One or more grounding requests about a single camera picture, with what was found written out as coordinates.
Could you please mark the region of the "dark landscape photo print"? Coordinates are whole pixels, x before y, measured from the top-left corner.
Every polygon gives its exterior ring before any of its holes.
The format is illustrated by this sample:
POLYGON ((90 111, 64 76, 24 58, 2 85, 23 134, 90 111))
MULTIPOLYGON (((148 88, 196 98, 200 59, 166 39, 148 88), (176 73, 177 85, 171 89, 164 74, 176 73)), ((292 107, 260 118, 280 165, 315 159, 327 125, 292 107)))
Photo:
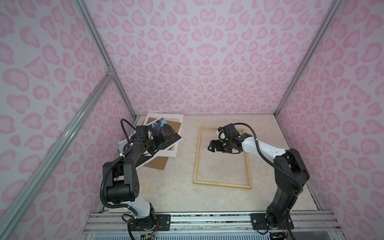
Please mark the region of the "dark landscape photo print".
MULTIPOLYGON (((155 120, 154 122, 145 125, 148 126, 148 129, 151 130, 155 135, 163 135, 168 140, 168 146, 175 144, 177 141, 182 140, 182 137, 175 131, 164 118, 155 120)), ((133 135, 136 133, 136 127, 134 128, 135 132, 128 137, 127 143, 123 146, 123 151, 120 156, 117 158, 118 164, 122 165, 124 160, 129 158, 133 159, 136 168, 143 167, 148 162, 152 161, 155 155, 150 155, 145 152, 142 144, 133 143, 133 135)))

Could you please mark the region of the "white mat board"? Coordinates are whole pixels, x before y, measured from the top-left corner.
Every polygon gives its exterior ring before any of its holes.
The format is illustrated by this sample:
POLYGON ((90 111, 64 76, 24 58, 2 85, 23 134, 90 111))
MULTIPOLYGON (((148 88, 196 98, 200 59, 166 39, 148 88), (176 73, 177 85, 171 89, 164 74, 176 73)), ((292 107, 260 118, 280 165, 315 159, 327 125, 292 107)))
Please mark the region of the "white mat board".
MULTIPOLYGON (((171 122, 178 122, 178 123, 180 123, 181 126, 180 126, 180 128, 178 130, 178 134, 181 135, 184 115, 180 115, 180 114, 164 114, 164 113, 148 113, 146 115, 145 120, 144 120, 144 124, 145 125, 148 125, 148 124, 150 124, 152 122, 152 121, 149 121, 149 118, 155 118, 155 120, 160 119, 160 118, 164 118, 165 121, 167 121, 167 122, 171 121, 171 122)), ((160 150, 158 153, 155 154, 155 157, 167 157, 167 158, 174 158, 174 157, 176 157, 180 141, 181 140, 177 141, 173 145, 170 145, 165 150, 160 150)))

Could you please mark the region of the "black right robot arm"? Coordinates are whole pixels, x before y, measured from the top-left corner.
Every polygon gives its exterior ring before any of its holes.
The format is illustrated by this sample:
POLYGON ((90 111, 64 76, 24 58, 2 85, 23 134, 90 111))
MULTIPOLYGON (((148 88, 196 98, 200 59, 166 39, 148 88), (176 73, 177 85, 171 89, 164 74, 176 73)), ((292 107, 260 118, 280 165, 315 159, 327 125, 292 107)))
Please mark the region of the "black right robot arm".
POLYGON ((249 153, 262 158, 274 168, 277 190, 267 207, 264 224, 269 229, 278 229, 288 222, 290 211, 295 205, 310 175, 300 154, 295 149, 284 150, 248 137, 212 140, 208 146, 210 152, 234 154, 249 153))

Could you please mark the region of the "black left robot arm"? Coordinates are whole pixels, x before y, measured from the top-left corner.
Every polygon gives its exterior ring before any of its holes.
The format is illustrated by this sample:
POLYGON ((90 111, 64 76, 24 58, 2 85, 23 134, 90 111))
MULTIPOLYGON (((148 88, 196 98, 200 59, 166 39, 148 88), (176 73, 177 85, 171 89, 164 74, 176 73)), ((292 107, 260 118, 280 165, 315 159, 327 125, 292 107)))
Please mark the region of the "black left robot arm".
POLYGON ((132 227, 155 232, 161 225, 152 204, 140 195, 136 164, 146 153, 155 155, 165 141, 162 135, 153 135, 148 126, 138 126, 118 158, 103 165, 101 202, 109 209, 124 208, 129 211, 122 215, 129 232, 132 227))

